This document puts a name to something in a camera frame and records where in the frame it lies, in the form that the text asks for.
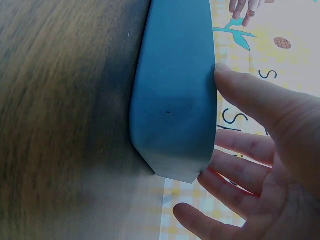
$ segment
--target cartoon hand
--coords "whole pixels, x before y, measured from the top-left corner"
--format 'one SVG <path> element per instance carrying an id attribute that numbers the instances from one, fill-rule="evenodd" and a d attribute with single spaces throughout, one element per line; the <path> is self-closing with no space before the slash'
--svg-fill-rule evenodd
<path id="1" fill-rule="evenodd" d="M 242 25 L 248 26 L 250 18 L 256 15 L 258 8 L 265 3 L 265 0 L 248 0 L 248 11 L 243 20 Z M 233 18 L 237 20 L 240 17 L 241 12 L 245 8 L 247 0 L 230 0 L 229 11 L 233 13 Z"/>

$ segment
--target wooden surface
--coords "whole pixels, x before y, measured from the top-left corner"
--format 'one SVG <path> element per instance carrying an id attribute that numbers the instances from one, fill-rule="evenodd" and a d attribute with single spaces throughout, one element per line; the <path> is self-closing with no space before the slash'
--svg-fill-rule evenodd
<path id="1" fill-rule="evenodd" d="M 158 239 L 131 146 L 150 0 L 0 0 L 0 239 Z"/>

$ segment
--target wooden table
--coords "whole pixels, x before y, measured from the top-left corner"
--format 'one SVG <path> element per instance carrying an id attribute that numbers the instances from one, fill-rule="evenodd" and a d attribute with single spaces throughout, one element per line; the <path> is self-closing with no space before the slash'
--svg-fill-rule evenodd
<path id="1" fill-rule="evenodd" d="M 0 239 L 157 240 L 128 113 L 150 0 L 0 0 Z"/>

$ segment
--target fingernail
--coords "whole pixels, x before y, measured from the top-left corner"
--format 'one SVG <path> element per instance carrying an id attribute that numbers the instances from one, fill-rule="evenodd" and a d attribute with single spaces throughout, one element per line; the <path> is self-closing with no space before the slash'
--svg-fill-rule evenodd
<path id="1" fill-rule="evenodd" d="M 248 10 L 247 15 L 251 18 L 253 18 L 256 15 L 255 11 L 252 11 L 251 9 Z"/>
<path id="2" fill-rule="evenodd" d="M 223 62 L 217 63 L 214 69 L 221 72 L 231 71 L 231 68 Z"/>

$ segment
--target green leaf drawing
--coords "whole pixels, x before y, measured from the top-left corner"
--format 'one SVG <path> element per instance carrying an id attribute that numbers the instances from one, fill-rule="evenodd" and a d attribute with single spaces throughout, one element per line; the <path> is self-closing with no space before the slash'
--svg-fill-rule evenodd
<path id="1" fill-rule="evenodd" d="M 239 46 L 243 47 L 244 49 L 250 51 L 250 47 L 249 47 L 247 40 L 245 40 L 245 38 L 241 34 L 234 33 L 233 39 L 236 44 L 238 44 Z"/>
<path id="2" fill-rule="evenodd" d="M 230 23 L 233 25 L 233 26 L 241 26 L 242 23 L 244 22 L 244 19 L 239 17 L 237 20 L 231 18 L 230 20 Z"/>
<path id="3" fill-rule="evenodd" d="M 256 36 L 251 34 L 251 33 L 235 30 L 235 29 L 232 29 L 232 28 L 214 27 L 213 31 L 214 32 L 232 33 L 232 34 L 234 34 L 234 33 L 237 34 L 238 33 L 238 34 L 241 34 L 241 35 L 244 35 L 244 36 L 249 36 L 249 37 L 256 38 Z"/>

